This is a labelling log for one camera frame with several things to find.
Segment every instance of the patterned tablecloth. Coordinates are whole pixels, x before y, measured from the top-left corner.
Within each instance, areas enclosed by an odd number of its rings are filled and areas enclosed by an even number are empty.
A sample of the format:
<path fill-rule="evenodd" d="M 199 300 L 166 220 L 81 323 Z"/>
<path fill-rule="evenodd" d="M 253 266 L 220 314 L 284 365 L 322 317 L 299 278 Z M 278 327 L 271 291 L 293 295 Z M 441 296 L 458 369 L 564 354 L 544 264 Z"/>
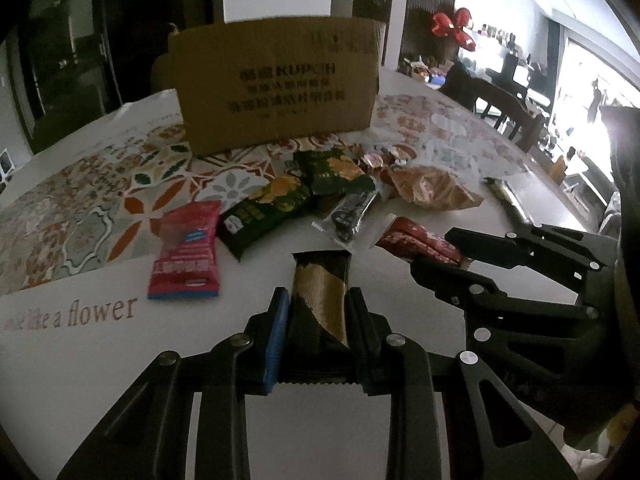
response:
<path fill-rule="evenodd" d="M 162 215 L 193 200 L 226 210 L 281 174 L 298 150 L 391 142 L 463 179 L 526 170 L 524 156 L 448 98 L 379 96 L 372 128 L 196 158 L 180 114 L 139 124 L 0 212 L 0 294 L 159 250 Z"/>

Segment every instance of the blue gripper pad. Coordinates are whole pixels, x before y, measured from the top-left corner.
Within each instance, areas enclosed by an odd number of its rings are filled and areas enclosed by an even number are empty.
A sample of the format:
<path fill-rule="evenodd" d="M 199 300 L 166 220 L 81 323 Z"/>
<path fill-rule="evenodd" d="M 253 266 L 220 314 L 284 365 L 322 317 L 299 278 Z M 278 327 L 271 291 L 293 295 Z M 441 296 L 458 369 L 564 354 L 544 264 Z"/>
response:
<path fill-rule="evenodd" d="M 270 394 L 273 385 L 278 382 L 280 359 L 284 349 L 287 321 L 289 319 L 289 292 L 284 287 L 277 287 L 273 291 L 268 314 L 273 316 L 271 334 L 264 352 L 264 390 Z"/>

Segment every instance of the red decoration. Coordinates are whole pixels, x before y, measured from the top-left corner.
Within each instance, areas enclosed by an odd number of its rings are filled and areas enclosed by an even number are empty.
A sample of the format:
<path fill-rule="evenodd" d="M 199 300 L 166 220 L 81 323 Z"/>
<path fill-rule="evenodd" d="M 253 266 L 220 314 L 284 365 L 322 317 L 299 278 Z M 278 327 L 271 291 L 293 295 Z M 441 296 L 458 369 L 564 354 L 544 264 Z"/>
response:
<path fill-rule="evenodd" d="M 459 46 L 474 52 L 476 50 L 476 42 L 470 35 L 462 30 L 462 27 L 466 27 L 470 20 L 471 12 L 469 12 L 469 9 L 465 9 L 465 7 L 458 9 L 453 22 L 444 12 L 437 12 L 433 15 L 433 28 L 431 31 L 439 38 L 444 38 L 452 34 Z"/>

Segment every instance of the black snack package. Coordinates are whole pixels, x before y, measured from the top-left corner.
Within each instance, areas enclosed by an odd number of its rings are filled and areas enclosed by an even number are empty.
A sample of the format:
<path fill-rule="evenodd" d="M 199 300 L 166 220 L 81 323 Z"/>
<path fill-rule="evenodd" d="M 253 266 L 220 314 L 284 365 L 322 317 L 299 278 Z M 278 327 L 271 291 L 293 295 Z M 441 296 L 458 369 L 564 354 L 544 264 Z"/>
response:
<path fill-rule="evenodd" d="M 311 191 L 298 177 L 283 174 L 226 211 L 218 223 L 218 238 L 239 260 L 258 238 L 300 215 L 310 197 Z"/>
<path fill-rule="evenodd" d="M 351 255 L 348 251 L 309 251 L 293 257 L 296 273 L 281 380 L 345 382 L 353 374 L 344 320 Z"/>
<path fill-rule="evenodd" d="M 297 152 L 300 165 L 314 195 L 360 193 L 376 188 L 371 177 L 341 150 Z"/>
<path fill-rule="evenodd" d="M 353 253 L 362 219 L 377 195 L 377 190 L 347 194 L 323 220 L 314 221 L 311 225 Z"/>

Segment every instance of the white table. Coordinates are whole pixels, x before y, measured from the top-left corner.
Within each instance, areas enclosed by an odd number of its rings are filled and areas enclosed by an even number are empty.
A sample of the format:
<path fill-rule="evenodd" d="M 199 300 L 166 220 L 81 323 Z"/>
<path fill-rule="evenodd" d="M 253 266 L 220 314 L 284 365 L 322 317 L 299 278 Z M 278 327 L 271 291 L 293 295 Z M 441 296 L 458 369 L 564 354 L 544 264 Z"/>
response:
<path fill-rule="evenodd" d="M 381 92 L 421 94 L 423 84 L 381 70 Z M 100 130 L 142 116 L 175 110 L 172 92 L 133 104 L 67 137 L 36 156 L 2 196 L 5 205 L 101 142 Z M 541 172 L 512 181 L 536 221 L 581 229 Z M 443 235 L 458 226 L 495 235 L 510 229 L 497 201 L 479 208 L 428 212 L 399 200 L 378 204 L 369 226 L 389 212 L 410 216 Z M 337 247 L 313 229 L 309 218 L 281 227 L 258 242 L 238 263 L 216 242 L 221 269 L 219 298 L 207 301 L 145 299 L 153 256 L 127 260 L 0 298 L 0 329 L 6 320 L 62 312 L 62 327 L 0 332 L 0 422 L 27 463 L 42 480 L 54 479 L 78 445 L 123 391 L 161 351 L 183 356 L 208 351 L 240 332 L 249 316 L 268 307 L 274 287 L 290 290 L 293 252 Z M 365 232 L 370 238 L 372 228 Z M 506 292 L 536 300 L 573 303 L 575 294 L 529 269 L 502 270 L 474 263 L 471 270 L 493 278 Z M 380 248 L 354 255 L 350 286 L 360 286 L 370 311 L 383 314 L 392 329 L 431 352 L 449 356 L 465 347 L 462 311 L 434 298 L 409 275 L 408 264 Z M 120 320 L 68 326 L 74 300 L 80 307 L 138 298 Z M 389 399 L 364 396 L 359 386 L 278 385 L 266 398 L 248 397 L 247 425 L 254 478 L 382 479 L 385 476 Z M 190 446 L 193 477 L 194 448 Z"/>

